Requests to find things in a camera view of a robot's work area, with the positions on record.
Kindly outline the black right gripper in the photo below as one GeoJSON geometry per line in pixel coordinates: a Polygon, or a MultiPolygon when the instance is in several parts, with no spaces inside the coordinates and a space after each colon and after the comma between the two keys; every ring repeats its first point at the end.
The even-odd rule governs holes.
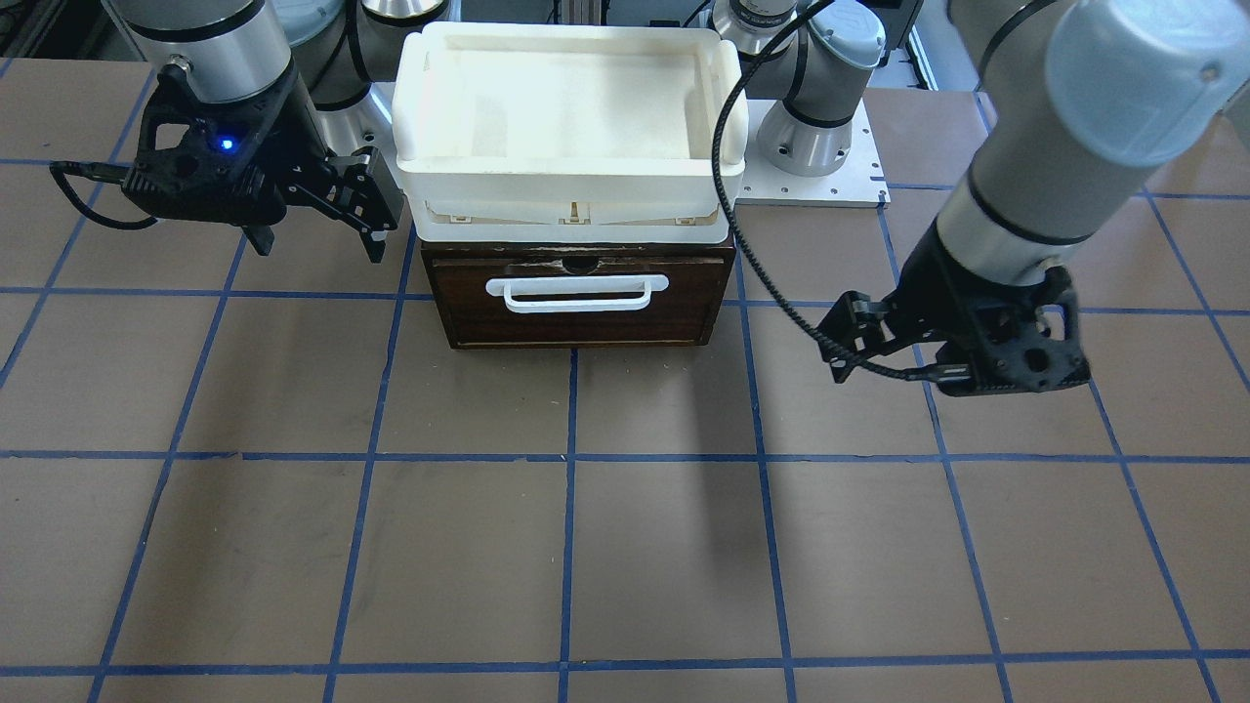
{"type": "Polygon", "coordinates": [[[122,194],[159,219],[240,226],[259,256],[288,209],[309,206],[352,226],[375,266],[402,214],[379,148],[339,155],[324,143],[295,65],[235,103],[202,103],[181,66],[160,68],[122,194]]]}

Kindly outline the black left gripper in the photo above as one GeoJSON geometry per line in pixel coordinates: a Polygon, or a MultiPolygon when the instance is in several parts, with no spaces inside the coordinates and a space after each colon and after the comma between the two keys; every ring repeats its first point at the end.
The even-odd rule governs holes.
{"type": "Polygon", "coordinates": [[[818,331],[835,382],[852,368],[835,346],[861,357],[942,341],[925,368],[951,397],[1058,392],[1085,387],[1091,373],[1080,346],[1079,301],[1066,266],[1044,266],[1028,286],[991,283],[968,271],[938,239],[922,239],[902,264],[898,289],[881,301],[844,293],[818,331]]]}

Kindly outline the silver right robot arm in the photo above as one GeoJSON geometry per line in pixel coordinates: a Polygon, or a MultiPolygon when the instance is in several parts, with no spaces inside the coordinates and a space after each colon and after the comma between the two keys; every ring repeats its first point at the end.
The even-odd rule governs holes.
{"type": "Polygon", "coordinates": [[[458,1],[119,1],[155,68],[138,156],[115,176],[156,220],[241,228],[268,255],[294,206],[378,263],[400,226],[392,88],[402,40],[458,1]]]}

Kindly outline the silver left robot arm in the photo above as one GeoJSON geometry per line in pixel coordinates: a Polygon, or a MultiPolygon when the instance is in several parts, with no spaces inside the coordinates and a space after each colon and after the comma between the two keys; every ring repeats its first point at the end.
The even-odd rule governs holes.
{"type": "Polygon", "coordinates": [[[712,164],[738,249],[854,369],[975,397],[1085,387],[1068,259],[1148,178],[1201,138],[1248,81],[1236,1],[951,1],[998,120],[882,300],[848,291],[818,326],[778,291],[712,164]]]}

